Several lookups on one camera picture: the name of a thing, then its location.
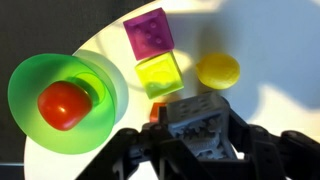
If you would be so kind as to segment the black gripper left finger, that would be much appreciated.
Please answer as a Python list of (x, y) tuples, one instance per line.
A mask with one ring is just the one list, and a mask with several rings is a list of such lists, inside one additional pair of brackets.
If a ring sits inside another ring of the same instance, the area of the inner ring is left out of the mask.
[(164, 125), (165, 127), (167, 127), (169, 124), (167, 108), (165, 106), (158, 108), (158, 123)]

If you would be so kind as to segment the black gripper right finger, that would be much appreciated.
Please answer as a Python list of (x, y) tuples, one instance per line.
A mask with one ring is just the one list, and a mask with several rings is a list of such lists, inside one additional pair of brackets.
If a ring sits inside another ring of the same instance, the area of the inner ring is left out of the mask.
[(247, 152), (249, 148), (249, 125), (231, 108), (227, 99), (227, 116), (223, 120), (221, 143), (228, 157), (235, 157), (237, 152)]

